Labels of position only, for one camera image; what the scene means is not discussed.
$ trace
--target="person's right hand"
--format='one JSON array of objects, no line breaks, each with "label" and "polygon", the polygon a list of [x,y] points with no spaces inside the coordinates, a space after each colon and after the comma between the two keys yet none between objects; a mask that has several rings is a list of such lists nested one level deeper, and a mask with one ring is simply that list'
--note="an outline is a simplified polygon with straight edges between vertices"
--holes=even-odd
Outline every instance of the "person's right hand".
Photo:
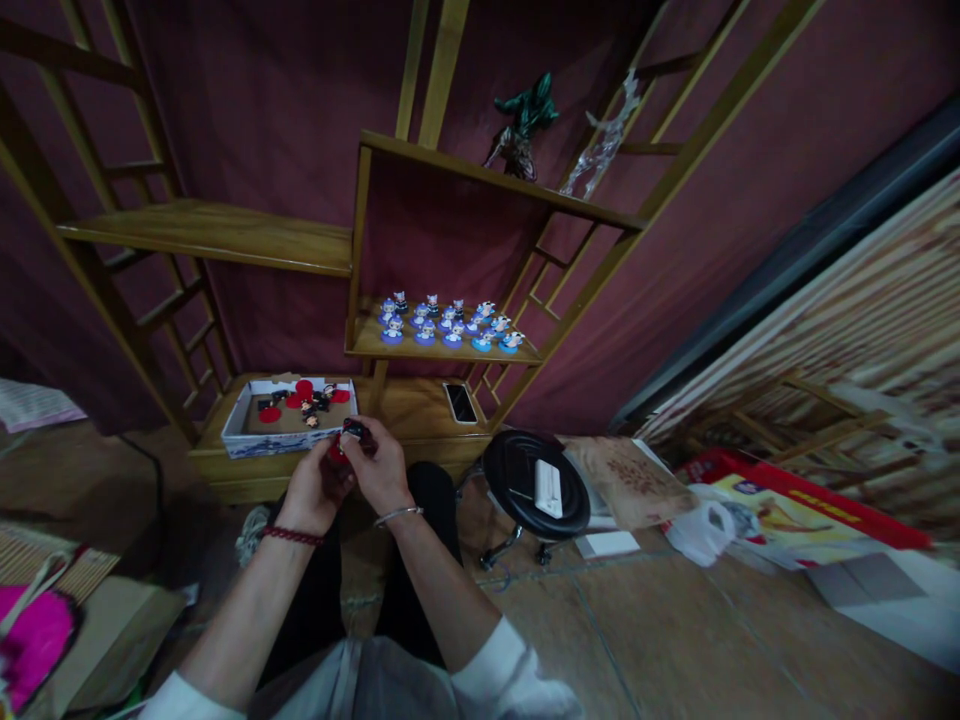
[{"label": "person's right hand", "polygon": [[359,420],[377,444],[373,457],[367,457],[356,437],[344,433],[340,438],[340,447],[353,466],[360,492],[374,512],[382,517],[394,510],[416,505],[407,487],[407,469],[400,443],[379,420],[364,415],[352,415],[351,418]]}]

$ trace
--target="green figurine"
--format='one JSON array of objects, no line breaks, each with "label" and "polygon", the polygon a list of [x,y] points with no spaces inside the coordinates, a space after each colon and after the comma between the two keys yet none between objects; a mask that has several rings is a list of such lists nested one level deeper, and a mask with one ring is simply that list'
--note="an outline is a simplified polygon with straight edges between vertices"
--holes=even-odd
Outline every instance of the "green figurine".
[{"label": "green figurine", "polygon": [[493,139],[490,155],[483,163],[485,168],[503,155],[507,162],[504,173],[521,180],[537,181],[537,166],[533,162],[530,141],[537,130],[550,127],[560,117],[550,97],[551,84],[550,73],[544,73],[537,84],[526,92],[506,102],[499,98],[493,101],[497,110],[504,115],[513,115],[513,124],[505,127]]}]

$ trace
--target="black stool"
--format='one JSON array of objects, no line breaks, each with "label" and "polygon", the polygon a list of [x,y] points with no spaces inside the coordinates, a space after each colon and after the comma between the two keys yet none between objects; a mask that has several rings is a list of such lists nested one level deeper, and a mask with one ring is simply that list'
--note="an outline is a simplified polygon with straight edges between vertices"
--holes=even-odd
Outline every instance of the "black stool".
[{"label": "black stool", "polygon": [[[534,504],[537,460],[548,462],[560,471],[563,517],[552,518]],[[480,556],[480,566],[484,570],[492,569],[497,558],[513,547],[524,530],[543,541],[536,557],[541,565],[546,566],[552,559],[550,550],[577,537],[590,521],[587,489],[573,465],[563,456],[563,448],[555,442],[519,430],[496,435],[480,459],[466,472],[457,489],[458,499],[462,497],[463,486],[478,471],[486,476],[500,507],[516,523],[510,537]]]}]

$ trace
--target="white plastic bag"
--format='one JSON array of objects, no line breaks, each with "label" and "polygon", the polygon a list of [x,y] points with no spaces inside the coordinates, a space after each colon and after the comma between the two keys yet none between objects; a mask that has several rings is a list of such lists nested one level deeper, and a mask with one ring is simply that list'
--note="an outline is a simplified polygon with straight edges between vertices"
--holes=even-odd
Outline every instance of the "white plastic bag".
[{"label": "white plastic bag", "polygon": [[710,567],[737,537],[730,511],[717,500],[700,496],[700,507],[675,518],[666,531],[667,540],[684,557],[700,567]]}]

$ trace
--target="hand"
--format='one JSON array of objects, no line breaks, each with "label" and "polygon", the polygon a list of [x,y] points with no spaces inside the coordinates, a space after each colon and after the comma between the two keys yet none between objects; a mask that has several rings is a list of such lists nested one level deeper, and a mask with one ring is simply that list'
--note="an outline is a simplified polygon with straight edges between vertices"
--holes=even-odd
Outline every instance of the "hand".
[{"label": "hand", "polygon": [[352,472],[338,473],[327,460],[333,444],[325,438],[313,446],[297,465],[287,487],[287,497],[277,516],[277,527],[311,535],[326,535],[343,499],[356,484]]},{"label": "hand", "polygon": [[360,484],[360,492],[373,507],[377,515],[383,516],[394,510],[416,505],[407,487],[407,469],[403,462],[403,448],[387,432],[379,420],[354,415],[354,419],[363,423],[370,431],[377,451],[373,457],[367,457],[360,447],[360,441],[350,433],[344,433],[340,447],[350,460],[353,472]]}]

